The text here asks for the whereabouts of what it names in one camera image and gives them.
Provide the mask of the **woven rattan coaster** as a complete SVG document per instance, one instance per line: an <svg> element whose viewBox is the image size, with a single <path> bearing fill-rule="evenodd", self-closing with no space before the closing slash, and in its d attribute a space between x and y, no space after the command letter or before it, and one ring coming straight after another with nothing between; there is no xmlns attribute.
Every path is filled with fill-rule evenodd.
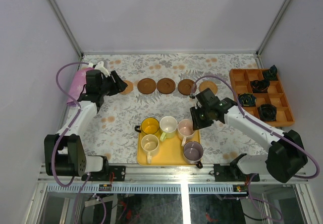
<svg viewBox="0 0 323 224"><path fill-rule="evenodd" d="M218 92L218 86L216 85L216 83L214 83L212 81L203 81L199 85L199 91L200 92L206 90L207 88L209 88L213 92L214 95L216 95L217 92Z"/></svg>
<svg viewBox="0 0 323 224"><path fill-rule="evenodd" d="M133 91L133 83L131 81L128 81L128 80L124 80L124 82L127 84L127 87L123 92L120 93L122 95L129 94L130 92Z"/></svg>

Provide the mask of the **pink ceramic mug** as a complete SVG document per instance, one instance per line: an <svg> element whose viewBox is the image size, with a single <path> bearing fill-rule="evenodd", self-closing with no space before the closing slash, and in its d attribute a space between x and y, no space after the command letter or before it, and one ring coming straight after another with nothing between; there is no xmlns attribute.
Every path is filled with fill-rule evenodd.
<svg viewBox="0 0 323 224"><path fill-rule="evenodd" d="M193 130L193 122L190 119L181 120L178 123L178 137L182 141L181 146L184 146L185 143L193 139L195 135L195 130Z"/></svg>

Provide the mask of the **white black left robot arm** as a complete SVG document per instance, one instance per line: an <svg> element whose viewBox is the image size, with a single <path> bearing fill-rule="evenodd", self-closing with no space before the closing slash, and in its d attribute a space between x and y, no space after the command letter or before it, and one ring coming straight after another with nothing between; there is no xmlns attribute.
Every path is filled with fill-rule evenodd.
<svg viewBox="0 0 323 224"><path fill-rule="evenodd" d="M74 97L76 114L56 134L47 135L44 139L46 173L49 176L81 177L91 173L100 181L110 177L107 158L86 155L81 137L102 107L104 97L121 93L127 86L116 71L107 75L97 69L85 72L85 82L77 87Z"/></svg>

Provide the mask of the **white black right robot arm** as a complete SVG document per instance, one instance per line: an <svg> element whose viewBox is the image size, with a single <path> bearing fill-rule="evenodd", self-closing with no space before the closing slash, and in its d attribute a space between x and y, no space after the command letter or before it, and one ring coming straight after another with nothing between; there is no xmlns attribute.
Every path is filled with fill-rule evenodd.
<svg viewBox="0 0 323 224"><path fill-rule="evenodd" d="M208 88L195 95L197 105L190 109L193 128L210 127L215 121L227 124L259 144L265 155L241 154L230 166L230 175L241 181L249 174L271 175L286 183L307 162L300 135L295 131L284 132L272 127L245 111L230 98L219 100Z"/></svg>

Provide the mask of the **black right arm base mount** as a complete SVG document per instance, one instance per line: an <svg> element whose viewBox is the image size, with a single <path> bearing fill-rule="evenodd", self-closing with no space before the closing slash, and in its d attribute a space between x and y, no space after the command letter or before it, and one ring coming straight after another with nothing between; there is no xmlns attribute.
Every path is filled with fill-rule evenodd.
<svg viewBox="0 0 323 224"><path fill-rule="evenodd" d="M214 164L213 171L216 182L245 182L252 177L252 174L244 174L231 165Z"/></svg>

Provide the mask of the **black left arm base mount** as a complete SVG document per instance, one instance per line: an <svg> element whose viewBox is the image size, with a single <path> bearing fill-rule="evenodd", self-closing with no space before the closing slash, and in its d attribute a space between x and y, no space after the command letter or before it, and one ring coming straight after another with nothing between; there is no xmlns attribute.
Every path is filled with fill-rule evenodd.
<svg viewBox="0 0 323 224"><path fill-rule="evenodd" d="M123 182L126 176L125 165L104 165L103 170L91 172L89 181L93 182Z"/></svg>

